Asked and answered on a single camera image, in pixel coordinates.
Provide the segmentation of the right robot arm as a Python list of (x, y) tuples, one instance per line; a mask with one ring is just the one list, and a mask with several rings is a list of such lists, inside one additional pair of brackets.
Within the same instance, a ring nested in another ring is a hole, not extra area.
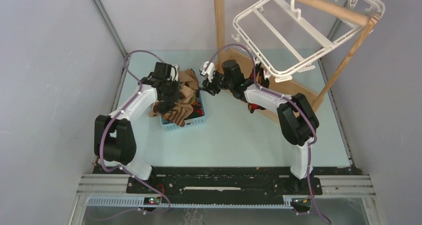
[(238, 100), (277, 114), (282, 135), (294, 147), (290, 167), (294, 177), (289, 181), (290, 189), (295, 194), (304, 193), (310, 186), (307, 177), (313, 169), (312, 145), (317, 140), (316, 129), (319, 127), (308, 99), (301, 93), (289, 96), (255, 84), (252, 78), (244, 77), (235, 60), (225, 61), (222, 68), (223, 73), (220, 73), (212, 62), (206, 61), (202, 65), (202, 89), (213, 96), (221, 90), (228, 90)]

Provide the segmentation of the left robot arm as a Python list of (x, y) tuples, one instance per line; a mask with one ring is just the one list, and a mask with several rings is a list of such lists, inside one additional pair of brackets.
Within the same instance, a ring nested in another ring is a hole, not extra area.
[(151, 109), (158, 107), (167, 113), (180, 98), (179, 65), (157, 62), (154, 71), (138, 82), (129, 99), (108, 115), (95, 120), (94, 154), (101, 162), (124, 169), (140, 178), (138, 187), (145, 193), (157, 188), (157, 179), (151, 176), (152, 166), (137, 152), (132, 122)]

